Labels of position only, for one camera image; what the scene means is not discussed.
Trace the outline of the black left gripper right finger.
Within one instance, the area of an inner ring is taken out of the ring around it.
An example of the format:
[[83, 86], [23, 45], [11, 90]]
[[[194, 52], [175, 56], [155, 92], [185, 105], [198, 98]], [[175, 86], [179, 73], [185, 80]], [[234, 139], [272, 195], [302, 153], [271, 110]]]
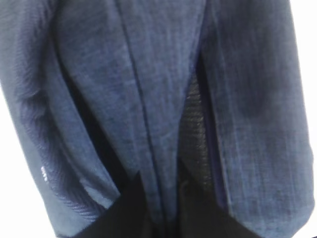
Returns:
[[178, 158], [180, 238], [251, 238], [253, 232], [224, 212]]

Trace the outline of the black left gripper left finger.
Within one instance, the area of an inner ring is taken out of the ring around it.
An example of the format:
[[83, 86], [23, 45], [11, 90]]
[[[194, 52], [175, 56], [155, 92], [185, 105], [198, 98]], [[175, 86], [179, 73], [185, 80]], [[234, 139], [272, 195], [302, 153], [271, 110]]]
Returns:
[[150, 238], [151, 221], [140, 174], [113, 205], [76, 238]]

